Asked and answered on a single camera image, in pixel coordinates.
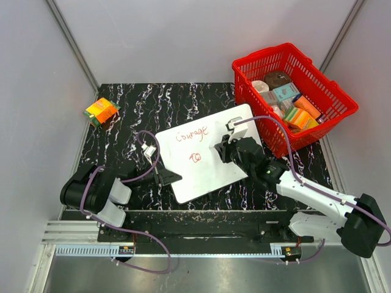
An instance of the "black marble table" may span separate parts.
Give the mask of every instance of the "black marble table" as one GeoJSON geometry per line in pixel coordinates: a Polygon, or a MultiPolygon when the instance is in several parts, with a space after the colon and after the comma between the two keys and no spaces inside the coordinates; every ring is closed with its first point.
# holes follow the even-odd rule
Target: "black marble table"
{"type": "MultiPolygon", "coordinates": [[[[140,130],[157,133],[235,106],[231,83],[103,84],[99,97],[120,105],[118,114],[101,128],[90,126],[80,163],[116,169],[134,160],[140,171],[149,167],[136,142],[140,130]]],[[[265,153],[273,157],[264,144],[265,153]]],[[[279,159],[289,165],[288,159],[279,159]]],[[[319,142],[294,152],[295,169],[302,176],[332,188],[319,142]]],[[[170,186],[133,188],[128,209],[136,210],[277,210],[307,206],[272,192],[261,192],[251,180],[225,186],[208,196],[178,204],[170,186]]]]}

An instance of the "white wall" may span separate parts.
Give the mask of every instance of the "white wall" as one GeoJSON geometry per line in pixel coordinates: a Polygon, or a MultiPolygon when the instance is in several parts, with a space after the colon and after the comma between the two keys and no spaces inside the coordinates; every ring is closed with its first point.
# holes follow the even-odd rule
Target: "white wall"
{"type": "Polygon", "coordinates": [[[23,292],[93,90],[43,0],[0,0],[0,291],[23,292]]]}
{"type": "MultiPolygon", "coordinates": [[[[326,75],[360,106],[330,134],[333,153],[349,192],[378,201],[391,224],[391,2],[368,1],[326,75]]],[[[384,233],[383,242],[389,240],[384,233]]],[[[376,249],[391,277],[391,247],[376,249]]]]}
{"type": "Polygon", "coordinates": [[[294,43],[320,66],[354,0],[56,0],[99,83],[230,82],[294,43]]]}

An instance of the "floor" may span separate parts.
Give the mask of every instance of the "floor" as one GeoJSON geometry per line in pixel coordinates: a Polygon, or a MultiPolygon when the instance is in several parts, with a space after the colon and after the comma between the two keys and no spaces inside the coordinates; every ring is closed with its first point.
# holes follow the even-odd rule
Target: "floor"
{"type": "MultiPolygon", "coordinates": [[[[105,165],[121,170],[134,160],[139,170],[148,162],[141,156],[136,134],[142,129],[157,133],[191,120],[235,106],[231,83],[187,84],[103,84],[99,97],[120,105],[118,114],[101,128],[90,126],[80,163],[105,165]]],[[[273,157],[265,146],[265,153],[273,157]]],[[[289,164],[286,158],[280,159],[289,164]]],[[[294,152],[298,173],[332,188],[321,146],[318,142],[294,152]]],[[[175,201],[169,186],[149,184],[133,190],[128,209],[132,210],[276,210],[305,209],[306,205],[272,192],[261,192],[248,179],[186,204],[175,201]]]]}
{"type": "MultiPolygon", "coordinates": [[[[305,247],[304,257],[315,247],[305,247]]],[[[164,269],[166,258],[135,258],[132,264],[164,269]]],[[[174,270],[153,275],[116,267],[107,258],[55,256],[44,292],[370,292],[361,261],[341,247],[326,247],[319,258],[299,266],[244,258],[181,258],[174,270]]]]}

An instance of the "brown object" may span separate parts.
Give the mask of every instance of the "brown object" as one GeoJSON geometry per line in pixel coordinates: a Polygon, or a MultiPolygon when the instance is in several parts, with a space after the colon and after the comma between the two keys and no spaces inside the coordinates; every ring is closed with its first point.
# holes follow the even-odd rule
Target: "brown object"
{"type": "Polygon", "coordinates": [[[265,75],[265,78],[263,79],[266,84],[269,86],[270,90],[274,90],[278,87],[281,87],[285,84],[289,84],[292,80],[283,71],[272,71],[265,75]]]}

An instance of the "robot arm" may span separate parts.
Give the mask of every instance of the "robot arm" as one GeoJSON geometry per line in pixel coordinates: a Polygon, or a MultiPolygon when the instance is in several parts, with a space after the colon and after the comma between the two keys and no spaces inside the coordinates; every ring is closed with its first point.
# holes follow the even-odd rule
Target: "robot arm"
{"type": "Polygon", "coordinates": [[[231,134],[223,136],[221,143],[214,146],[222,162],[233,162],[264,190],[294,198],[323,214],[295,213],[290,219],[289,229],[297,236],[341,241],[354,254],[371,257],[384,229],[345,203],[358,205],[385,223],[376,200],[367,194],[360,198],[341,194],[300,176],[303,183],[340,199],[337,201],[300,184],[286,165],[270,160],[252,137],[244,137],[246,124],[234,125],[240,119],[235,118],[227,124],[231,134]]]}

